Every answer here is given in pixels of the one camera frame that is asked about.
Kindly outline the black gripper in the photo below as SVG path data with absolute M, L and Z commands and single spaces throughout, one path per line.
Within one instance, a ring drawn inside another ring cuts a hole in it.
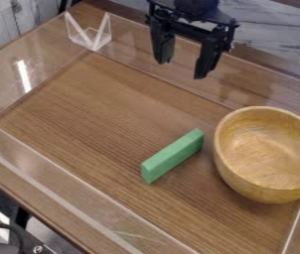
M 158 64 L 172 60 L 176 34 L 202 41 L 194 79 L 216 69 L 223 52 L 232 49 L 239 21 L 220 8 L 220 0 L 146 0 L 149 3 L 150 35 Z

